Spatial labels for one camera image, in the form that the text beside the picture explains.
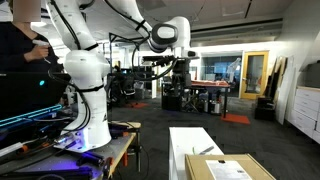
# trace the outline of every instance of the blue led light strip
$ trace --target blue led light strip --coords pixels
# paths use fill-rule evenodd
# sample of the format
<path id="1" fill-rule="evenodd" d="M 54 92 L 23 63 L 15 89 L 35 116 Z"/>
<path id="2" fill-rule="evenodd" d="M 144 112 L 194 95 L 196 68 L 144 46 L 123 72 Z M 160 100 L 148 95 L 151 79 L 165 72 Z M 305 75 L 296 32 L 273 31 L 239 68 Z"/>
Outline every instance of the blue led light strip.
<path id="1" fill-rule="evenodd" d="M 49 108 L 45 108 L 45 109 L 40 109 L 40 110 L 37 110 L 37 111 L 33 111 L 33 112 L 30 112 L 30 113 L 26 113 L 26 114 L 22 114 L 22 115 L 19 115 L 19 116 L 15 116 L 15 117 L 12 117 L 12 118 L 8 118 L 8 119 L 3 119 L 3 120 L 0 120 L 0 127 L 2 126 L 6 126 L 6 125 L 9 125 L 9 124 L 12 124 L 12 123 L 16 123 L 16 122 L 19 122 L 19 121 L 22 121 L 22 120 L 25 120 L 26 118 L 33 118 L 33 117 L 36 117 L 36 116 L 39 116 L 39 115 L 43 115 L 43 114 L 46 114 L 46 113 L 49 113 L 49 112 L 52 112 L 52 111 L 57 111 L 57 110 L 60 110 L 62 109 L 62 105 L 55 105 L 55 106 L 52 106 L 52 107 L 49 107 Z"/>

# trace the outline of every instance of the table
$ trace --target table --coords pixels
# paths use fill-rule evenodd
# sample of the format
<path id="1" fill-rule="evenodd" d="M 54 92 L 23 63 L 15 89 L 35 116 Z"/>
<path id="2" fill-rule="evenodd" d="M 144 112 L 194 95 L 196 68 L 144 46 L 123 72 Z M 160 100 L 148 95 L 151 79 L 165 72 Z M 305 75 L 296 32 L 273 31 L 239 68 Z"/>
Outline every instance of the table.
<path id="1" fill-rule="evenodd" d="M 185 180 L 185 155 L 194 154 L 214 148 L 207 154 L 224 155 L 217 144 L 211 139 L 203 128 L 177 128 L 170 127 L 169 144 L 169 180 Z"/>
<path id="2" fill-rule="evenodd" d="M 202 83 L 201 81 L 192 82 L 191 87 L 205 87 L 206 89 L 224 89 L 224 103 L 223 103 L 223 117 L 225 118 L 227 115 L 227 104 L 228 104 L 228 90 L 230 85 L 227 84 L 219 84 L 219 83 Z"/>
<path id="3" fill-rule="evenodd" d="M 121 122 L 112 122 L 115 124 L 121 124 L 121 125 L 128 125 L 127 123 L 121 123 Z M 113 158 L 113 164 L 110 166 L 110 173 L 109 178 L 112 177 L 112 173 L 115 171 L 118 163 L 120 162 L 121 158 L 123 157 L 124 153 L 130 146 L 130 144 L 133 142 L 134 138 L 136 137 L 136 145 L 140 147 L 140 123 L 136 122 L 129 122 L 130 125 L 132 125 L 134 128 L 137 128 L 137 133 L 129 133 L 128 136 L 119 137 L 118 139 L 112 139 L 107 145 L 91 150 L 90 152 L 93 152 L 97 155 L 103 156 L 104 158 L 112 157 Z M 23 166 L 24 164 L 30 164 L 32 162 L 35 162 L 48 154 L 52 154 L 56 152 L 57 150 L 55 148 L 48 149 L 45 152 L 42 152 L 39 155 L 33 156 L 32 158 L 25 159 L 23 161 L 12 161 L 9 163 L 6 163 L 4 165 L 0 165 L 0 173 L 6 172 L 12 168 L 15 168 L 17 166 Z M 52 156 L 48 159 L 45 159 L 43 161 L 40 161 L 39 163 L 33 164 L 31 166 L 28 166 L 26 168 L 20 169 L 17 172 L 32 172 L 32 171 L 54 171 L 54 170 L 70 170 L 70 169 L 78 169 L 79 166 L 76 165 L 76 161 L 79 159 L 79 157 L 76 157 L 72 155 L 71 153 L 65 153 L 61 156 Z M 140 171 L 140 152 L 136 153 L 136 163 L 137 163 L 137 169 Z M 90 167 L 93 171 L 93 179 L 102 179 L 103 173 L 102 173 L 102 167 L 94 166 L 93 164 L 84 164 L 81 167 Z"/>

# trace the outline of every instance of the floor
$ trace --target floor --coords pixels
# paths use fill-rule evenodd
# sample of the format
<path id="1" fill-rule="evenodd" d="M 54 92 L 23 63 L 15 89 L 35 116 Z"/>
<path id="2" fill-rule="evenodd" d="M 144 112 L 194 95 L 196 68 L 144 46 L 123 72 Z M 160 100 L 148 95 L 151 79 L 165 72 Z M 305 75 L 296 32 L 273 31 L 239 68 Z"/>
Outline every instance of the floor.
<path id="1" fill-rule="evenodd" d="M 145 100 L 149 105 L 141 109 L 114 108 L 109 120 L 142 123 L 142 172 L 136 172 L 135 157 L 129 166 L 119 166 L 114 179 L 166 180 L 169 171 L 169 127 L 203 127 L 225 154 L 251 154 L 278 180 L 320 179 L 320 145 L 290 125 L 274 121 L 255 120 L 253 101 L 229 98 L 228 111 L 247 115 L 251 124 L 221 121 L 209 114 L 164 111 L 161 100 Z"/>

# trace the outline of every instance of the door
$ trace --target door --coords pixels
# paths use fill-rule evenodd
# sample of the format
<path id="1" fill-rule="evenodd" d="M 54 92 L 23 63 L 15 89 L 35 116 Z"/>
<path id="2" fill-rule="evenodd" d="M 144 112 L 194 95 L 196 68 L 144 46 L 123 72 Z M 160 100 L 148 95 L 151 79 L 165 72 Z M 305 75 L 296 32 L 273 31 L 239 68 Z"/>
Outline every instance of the door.
<path id="1" fill-rule="evenodd" d="M 268 51 L 244 55 L 240 98 L 256 99 L 266 88 Z"/>

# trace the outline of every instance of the cardboard box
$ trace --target cardboard box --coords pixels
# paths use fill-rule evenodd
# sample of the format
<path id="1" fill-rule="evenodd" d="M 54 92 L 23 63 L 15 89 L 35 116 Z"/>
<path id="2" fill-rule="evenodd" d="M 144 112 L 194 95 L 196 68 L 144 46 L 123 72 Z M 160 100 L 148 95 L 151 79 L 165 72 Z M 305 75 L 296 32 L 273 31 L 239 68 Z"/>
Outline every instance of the cardboard box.
<path id="1" fill-rule="evenodd" d="M 237 161 L 253 180 L 275 179 L 252 156 L 243 155 L 186 155 L 187 180 L 214 180 L 206 160 Z"/>

